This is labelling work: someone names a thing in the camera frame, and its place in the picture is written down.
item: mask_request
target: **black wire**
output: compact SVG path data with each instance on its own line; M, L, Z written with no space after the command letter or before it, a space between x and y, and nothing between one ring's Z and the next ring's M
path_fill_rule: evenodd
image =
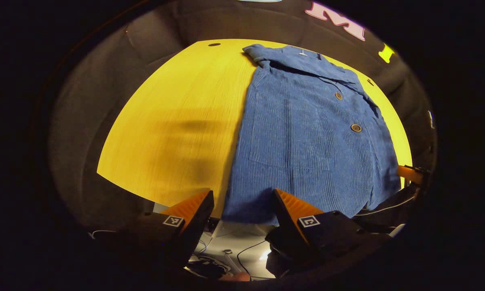
M240 251L240 253L237 254L237 261L239 261L239 265L241 265L241 267L244 268L244 271L246 271L246 273L248 273L248 275L250 275L250 280L252 280L251 279L251 274L248 272L248 269L246 269L246 267L244 267L244 265L242 265L241 260L239 259L239 255L242 254L242 252L244 252L245 250L251 249L252 247L256 247L256 246L260 245L261 243L264 243L265 241L266 240L263 240L263 241L257 243L256 245L252 245L251 247L247 247L244 250Z

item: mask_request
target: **shirt button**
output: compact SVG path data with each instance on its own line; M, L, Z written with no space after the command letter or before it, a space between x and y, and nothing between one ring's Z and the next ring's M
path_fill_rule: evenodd
M359 131L361 131L361 127L360 127L359 125L357 125L357 124L352 124L352 126L351 126L350 128L351 128L353 131L357 132L357 133L358 133Z

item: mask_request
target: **white surface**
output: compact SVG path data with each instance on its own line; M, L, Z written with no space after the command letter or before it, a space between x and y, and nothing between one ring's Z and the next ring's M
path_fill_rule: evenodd
M199 254L204 246L199 243L194 254L215 258L231 267L232 273L244 272L244 269L237 261L237 254L247 247L264 241L264 238L273 229L269 225L227 223L220 221L213 234L203 233L201 240L208 246L207 250ZM227 255L224 250L231 250ZM274 278L274 275L267 271L267 254L270 252L267 241L251 247L239 255L241 263L246 267L254 280L260 278Z

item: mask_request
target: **pink letter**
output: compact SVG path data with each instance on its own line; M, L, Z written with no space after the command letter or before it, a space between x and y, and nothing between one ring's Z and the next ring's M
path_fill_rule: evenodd
M335 25L348 24L348 26L344 26L343 29L351 35L364 41L364 28L352 20L348 20L347 18L340 16L338 13L330 10L327 7L324 7L316 2L312 2L312 8L309 11L305 11L305 13L321 20L327 20L327 17L324 15L325 13Z

